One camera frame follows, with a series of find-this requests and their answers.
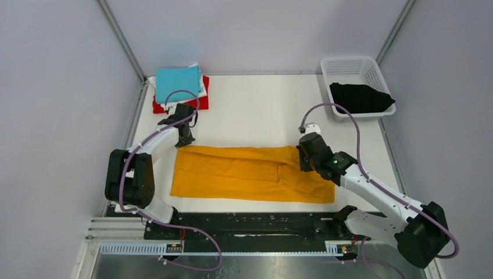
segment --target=folded light blue cloth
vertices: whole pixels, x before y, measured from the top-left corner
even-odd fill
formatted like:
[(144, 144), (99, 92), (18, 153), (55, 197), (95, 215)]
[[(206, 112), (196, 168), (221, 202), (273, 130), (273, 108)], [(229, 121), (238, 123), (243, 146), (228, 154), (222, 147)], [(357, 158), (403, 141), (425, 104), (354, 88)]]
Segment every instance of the folded light blue cloth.
[[(201, 93), (199, 66), (188, 68), (160, 68), (156, 71), (156, 102), (165, 103), (166, 98), (175, 90), (189, 90), (196, 96)], [(186, 92), (173, 94), (168, 102), (179, 102), (193, 98)]]

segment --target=metal floor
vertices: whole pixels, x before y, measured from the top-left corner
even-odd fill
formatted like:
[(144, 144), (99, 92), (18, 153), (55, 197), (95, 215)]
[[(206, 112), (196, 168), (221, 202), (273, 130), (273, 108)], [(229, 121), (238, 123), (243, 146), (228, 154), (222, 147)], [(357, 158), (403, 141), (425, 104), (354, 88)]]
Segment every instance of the metal floor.
[[(411, 266), (399, 252), (384, 244), (365, 244), (368, 259), (385, 260), (400, 269), (406, 278), (426, 278), (424, 271)], [(216, 257), (183, 256), (176, 261), (200, 267), (213, 267)], [(371, 267), (386, 279), (401, 279), (390, 267), (372, 263)], [(374, 278), (363, 262), (341, 264), (333, 257), (309, 256), (226, 256), (213, 272), (183, 269), (158, 262), (156, 256), (99, 255), (93, 279), (134, 278)]]

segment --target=white plastic basket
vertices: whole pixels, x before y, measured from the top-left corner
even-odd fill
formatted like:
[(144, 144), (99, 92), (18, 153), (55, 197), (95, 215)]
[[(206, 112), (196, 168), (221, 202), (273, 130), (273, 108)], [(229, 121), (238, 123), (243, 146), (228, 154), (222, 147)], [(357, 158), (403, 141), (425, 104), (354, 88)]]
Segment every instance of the white plastic basket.
[[(366, 84), (375, 90), (390, 94), (382, 72), (375, 59), (367, 56), (343, 56), (325, 58), (320, 62), (322, 73), (327, 87), (330, 102), (334, 102), (330, 84)], [(331, 107), (333, 118), (336, 122), (344, 122), (348, 115), (339, 113), (335, 106)], [(385, 115), (395, 113), (395, 104), (392, 104), (385, 112), (379, 113), (355, 113), (356, 120), (375, 120)]]

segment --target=orange garment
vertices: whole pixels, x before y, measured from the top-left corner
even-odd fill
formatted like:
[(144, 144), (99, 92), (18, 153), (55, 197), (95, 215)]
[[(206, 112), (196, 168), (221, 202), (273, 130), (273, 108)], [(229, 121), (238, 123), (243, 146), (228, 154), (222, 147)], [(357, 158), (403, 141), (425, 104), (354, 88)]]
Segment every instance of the orange garment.
[(299, 169), (298, 150), (216, 148), (178, 149), (171, 195), (275, 202), (334, 202), (335, 185), (315, 171)]

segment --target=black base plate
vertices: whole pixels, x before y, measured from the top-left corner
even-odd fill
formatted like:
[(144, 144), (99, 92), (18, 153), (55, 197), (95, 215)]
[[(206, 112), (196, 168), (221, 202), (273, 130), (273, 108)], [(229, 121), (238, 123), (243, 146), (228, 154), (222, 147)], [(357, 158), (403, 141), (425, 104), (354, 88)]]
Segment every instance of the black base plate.
[[(179, 213), (170, 224), (200, 228), (223, 252), (325, 252), (326, 240), (351, 241), (344, 222), (326, 213)], [(144, 239), (177, 240), (180, 232), (147, 223)], [(199, 232), (187, 230), (184, 252), (216, 252)]]

